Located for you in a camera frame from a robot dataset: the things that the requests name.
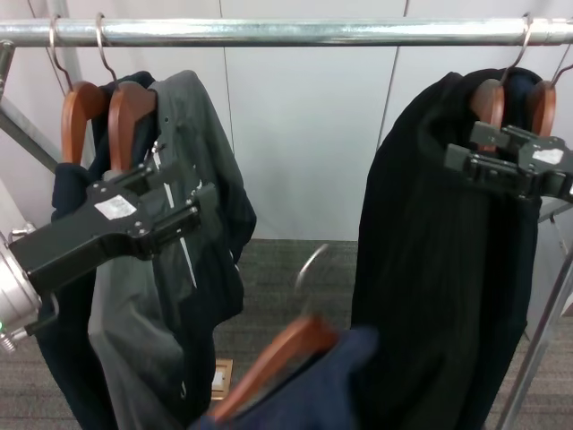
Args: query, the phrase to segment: metal frame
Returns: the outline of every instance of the metal frame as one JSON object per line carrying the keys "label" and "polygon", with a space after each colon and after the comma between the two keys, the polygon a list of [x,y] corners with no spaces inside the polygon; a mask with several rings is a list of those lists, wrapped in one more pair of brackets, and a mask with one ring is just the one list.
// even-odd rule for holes
{"label": "metal frame", "polygon": [[[0,21],[0,40],[47,47],[49,20]],[[116,47],[320,47],[523,45],[527,22],[515,19],[435,20],[113,20],[103,21]],[[95,47],[96,19],[58,20],[58,46]],[[573,20],[533,20],[529,45],[573,43]]]}
{"label": "metal frame", "polygon": [[[547,219],[568,209],[564,209],[563,205],[557,206],[555,204],[553,204],[553,208],[554,212],[545,211]],[[537,374],[537,369],[541,364],[543,356],[549,347],[549,342],[555,332],[557,321],[561,317],[563,308],[567,303],[567,299],[573,293],[572,248],[573,245],[569,247],[569,251],[565,256],[565,262],[561,266],[559,275],[553,284],[552,292],[547,300],[547,305],[545,305],[545,309],[543,310],[543,315],[539,325],[537,326],[537,330],[535,330],[535,335],[531,339],[531,343],[529,344],[529,348],[526,352],[526,357],[524,358],[521,367],[519,367],[516,381],[511,387],[508,400],[501,411],[500,420],[495,427],[496,430],[510,430],[515,424],[517,414],[523,405],[527,391],[529,390],[531,382]]]}
{"label": "metal frame", "polygon": [[[0,21],[0,40],[10,40],[11,49],[10,52],[0,52],[0,91],[10,67],[13,47],[47,47],[49,26],[50,20]],[[57,21],[56,31],[58,46],[97,45],[95,19],[61,19]],[[529,45],[573,43],[573,20],[567,19],[535,19],[529,29],[522,18],[375,21],[105,19],[102,31],[106,43],[115,47],[522,46],[526,33],[530,33]],[[0,104],[0,127],[33,157],[54,170],[60,160],[56,147],[8,100]],[[550,203],[542,208],[539,222],[571,207],[573,205],[563,202]],[[573,253],[568,252],[497,430],[509,430],[515,423],[572,290]]]}
{"label": "metal frame", "polygon": [[61,160],[56,146],[10,100],[2,97],[14,53],[12,42],[0,42],[0,128],[32,157],[54,172]]}

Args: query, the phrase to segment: sticker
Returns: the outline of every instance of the sticker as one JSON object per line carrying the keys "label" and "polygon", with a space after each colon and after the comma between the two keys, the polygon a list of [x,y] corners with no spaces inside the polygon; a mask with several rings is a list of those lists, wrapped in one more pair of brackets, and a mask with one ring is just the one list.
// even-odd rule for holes
{"label": "sticker", "polygon": [[135,206],[126,201],[121,195],[112,197],[102,203],[96,203],[95,206],[109,220],[129,217],[137,211]]}
{"label": "sticker", "polygon": [[221,385],[223,385],[223,381],[224,381],[224,377],[223,377],[224,372],[222,370],[217,370],[217,372],[215,372],[215,375],[213,376],[213,382],[211,383],[211,386],[214,385],[213,388],[216,387],[220,387]]}
{"label": "sticker", "polygon": [[537,150],[534,152],[534,159],[539,159],[549,164],[558,164],[562,158],[562,150]]}

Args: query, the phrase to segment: navy blue garment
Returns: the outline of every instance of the navy blue garment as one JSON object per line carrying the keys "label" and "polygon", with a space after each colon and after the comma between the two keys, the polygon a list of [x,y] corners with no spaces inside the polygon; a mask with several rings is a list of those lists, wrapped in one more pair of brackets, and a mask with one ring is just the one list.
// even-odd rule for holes
{"label": "navy blue garment", "polygon": [[354,328],[340,334],[328,353],[311,358],[276,390],[222,424],[202,417],[189,430],[351,430],[356,428],[350,374],[370,358],[376,331]]}
{"label": "navy blue garment", "polygon": [[[138,82],[149,87],[153,78],[147,72],[126,76],[122,81]],[[100,87],[111,99],[115,85]],[[138,124],[137,136],[153,135],[155,121],[145,118],[144,126]],[[92,121],[96,158],[89,170],[70,163],[56,167],[52,206],[52,220],[60,219],[76,211],[86,200],[86,188],[99,180],[109,170],[109,144],[107,138],[107,111]],[[153,144],[149,138],[136,139],[133,156],[141,157],[145,147]],[[101,365],[88,339],[91,299],[95,271],[75,280],[72,285],[56,292],[59,304],[57,321],[38,333],[38,345],[42,356],[72,413],[83,430],[113,430],[116,427],[114,413],[107,392],[106,379]],[[40,318],[54,312],[49,298],[44,297]]]}

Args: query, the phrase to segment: metal rod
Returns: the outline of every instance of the metal rod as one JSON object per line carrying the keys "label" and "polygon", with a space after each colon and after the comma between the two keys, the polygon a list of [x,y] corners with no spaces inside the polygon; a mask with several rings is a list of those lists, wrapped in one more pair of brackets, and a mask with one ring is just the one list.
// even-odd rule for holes
{"label": "metal rod", "polygon": [[555,325],[561,317],[563,307],[573,291],[573,252],[568,252],[565,262],[553,285],[553,290],[543,310],[541,321],[537,326],[535,335],[527,349],[526,357],[519,368],[516,381],[511,387],[508,400],[501,411],[500,421],[496,430],[510,430],[517,419],[517,413],[521,409],[527,390],[534,380],[537,369],[541,364],[543,355],[549,346]]}
{"label": "metal rod", "polygon": [[15,51],[16,48],[12,42],[8,40],[0,42],[0,99],[4,95],[6,80],[8,79],[8,73],[10,72]]}
{"label": "metal rod", "polygon": [[571,208],[573,208],[573,204],[561,200],[544,204],[541,207],[539,220],[537,222],[542,223],[555,215],[568,211]]}
{"label": "metal rod", "polygon": [[[0,21],[0,40],[47,47],[49,20]],[[96,20],[57,22],[58,46],[95,47]],[[109,20],[115,47],[521,46],[526,31],[515,19],[387,20]],[[573,20],[535,19],[530,45],[573,43]]]}
{"label": "metal rod", "polygon": [[48,170],[56,170],[62,159],[57,147],[7,98],[0,103],[0,128]]}

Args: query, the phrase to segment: carpet floor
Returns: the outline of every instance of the carpet floor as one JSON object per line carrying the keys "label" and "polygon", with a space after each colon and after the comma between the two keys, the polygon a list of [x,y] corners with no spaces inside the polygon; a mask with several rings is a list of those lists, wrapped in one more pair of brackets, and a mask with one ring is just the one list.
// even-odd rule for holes
{"label": "carpet floor", "polygon": [[[252,241],[240,263],[244,311],[215,333],[219,358],[234,360],[233,383],[288,323],[319,311],[347,327],[355,276],[355,243],[334,243],[318,257],[295,291],[296,273],[319,242]],[[528,342],[522,340],[487,422],[493,429]],[[27,340],[0,355],[0,430],[78,430],[38,346]],[[515,430],[573,429],[573,318],[562,318],[527,394]]]}

